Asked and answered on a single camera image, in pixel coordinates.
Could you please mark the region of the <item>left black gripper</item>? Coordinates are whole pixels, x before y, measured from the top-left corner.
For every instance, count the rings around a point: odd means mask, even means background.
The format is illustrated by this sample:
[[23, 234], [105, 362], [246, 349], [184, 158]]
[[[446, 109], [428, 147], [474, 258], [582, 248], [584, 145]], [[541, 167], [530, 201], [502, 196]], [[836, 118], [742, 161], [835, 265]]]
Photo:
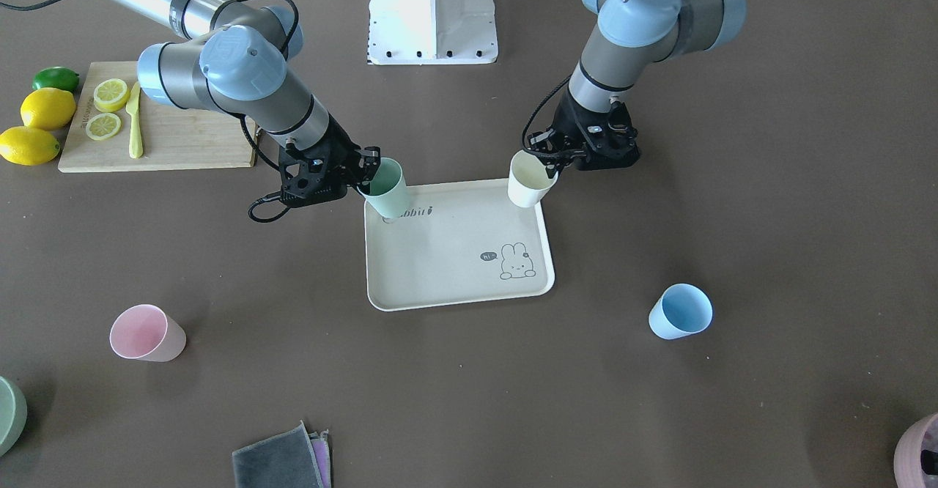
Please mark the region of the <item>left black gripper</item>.
[[642, 157], [637, 137], [624, 102], [613, 98], [594, 113], [565, 95], [548, 130], [529, 135], [529, 154], [549, 173], [572, 165], [581, 171], [629, 168]]

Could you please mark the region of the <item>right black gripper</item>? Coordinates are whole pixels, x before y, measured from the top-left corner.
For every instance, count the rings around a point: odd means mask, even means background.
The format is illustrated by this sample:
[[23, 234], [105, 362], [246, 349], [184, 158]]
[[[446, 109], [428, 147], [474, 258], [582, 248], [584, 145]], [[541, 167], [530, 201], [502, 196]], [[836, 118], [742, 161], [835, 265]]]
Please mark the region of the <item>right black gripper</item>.
[[279, 150], [279, 201], [288, 207], [328, 203], [345, 197], [349, 187], [369, 195], [381, 158], [379, 147], [359, 147], [331, 118], [317, 144], [305, 150], [289, 144]]

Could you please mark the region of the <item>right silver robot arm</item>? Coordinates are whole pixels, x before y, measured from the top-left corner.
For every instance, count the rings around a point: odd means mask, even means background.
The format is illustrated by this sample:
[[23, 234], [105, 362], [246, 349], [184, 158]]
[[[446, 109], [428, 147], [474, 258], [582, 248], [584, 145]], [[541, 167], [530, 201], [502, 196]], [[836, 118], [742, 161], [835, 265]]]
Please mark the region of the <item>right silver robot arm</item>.
[[361, 148], [288, 65], [302, 48], [298, 12], [245, 0], [113, 0], [181, 37], [145, 48], [141, 90], [178, 108], [249, 117], [281, 148], [281, 190], [288, 207], [331, 202], [348, 188], [369, 193], [381, 163]]

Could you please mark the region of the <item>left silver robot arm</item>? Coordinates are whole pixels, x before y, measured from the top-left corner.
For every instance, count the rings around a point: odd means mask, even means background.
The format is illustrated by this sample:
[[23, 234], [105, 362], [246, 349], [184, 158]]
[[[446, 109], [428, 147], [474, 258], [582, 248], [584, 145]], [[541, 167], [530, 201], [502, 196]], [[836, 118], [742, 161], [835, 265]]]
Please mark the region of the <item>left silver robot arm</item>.
[[627, 168], [640, 158], [626, 99], [646, 65], [733, 40], [746, 0], [582, 0], [597, 24], [576, 68], [559, 84], [552, 124], [523, 132], [522, 150], [550, 180], [567, 166]]

